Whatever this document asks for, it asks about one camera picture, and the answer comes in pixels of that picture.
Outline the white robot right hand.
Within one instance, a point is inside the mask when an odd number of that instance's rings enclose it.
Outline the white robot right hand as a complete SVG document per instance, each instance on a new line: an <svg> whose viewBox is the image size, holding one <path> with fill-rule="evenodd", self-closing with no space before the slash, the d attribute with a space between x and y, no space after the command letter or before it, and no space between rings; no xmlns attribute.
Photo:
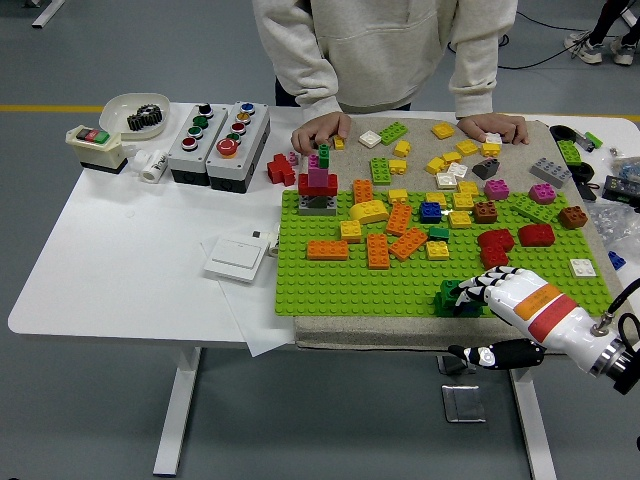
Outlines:
<svg viewBox="0 0 640 480"><path fill-rule="evenodd" d="M546 351L569 356L595 376L603 371L603 354L620 340L616 333L597 336L589 313L535 272L510 266L494 267L454 288L454 312L466 304L485 303L491 312L516 328L521 339L486 346L451 345L448 352L489 370L509 370L541 364Z"/></svg>

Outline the person's right hand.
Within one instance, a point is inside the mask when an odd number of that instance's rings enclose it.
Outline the person's right hand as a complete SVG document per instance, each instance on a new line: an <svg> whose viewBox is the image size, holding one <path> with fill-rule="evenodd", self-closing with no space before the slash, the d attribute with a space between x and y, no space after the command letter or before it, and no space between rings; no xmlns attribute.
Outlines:
<svg viewBox="0 0 640 480"><path fill-rule="evenodd" d="M291 143L295 151L303 155L313 152L316 145L328 144L329 139L338 135L342 139L349 136L351 117L342 112L332 112L307 121L293 131Z"/></svg>

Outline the person's left hand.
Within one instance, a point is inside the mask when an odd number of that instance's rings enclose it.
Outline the person's left hand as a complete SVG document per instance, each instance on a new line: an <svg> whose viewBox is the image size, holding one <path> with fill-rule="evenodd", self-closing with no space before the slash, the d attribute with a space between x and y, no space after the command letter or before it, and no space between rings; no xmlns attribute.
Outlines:
<svg viewBox="0 0 640 480"><path fill-rule="evenodd" d="M527 124L522 116L499 113L471 115L459 119L457 126L470 139L479 142L485 142L489 133L495 133L506 143L529 144Z"/></svg>

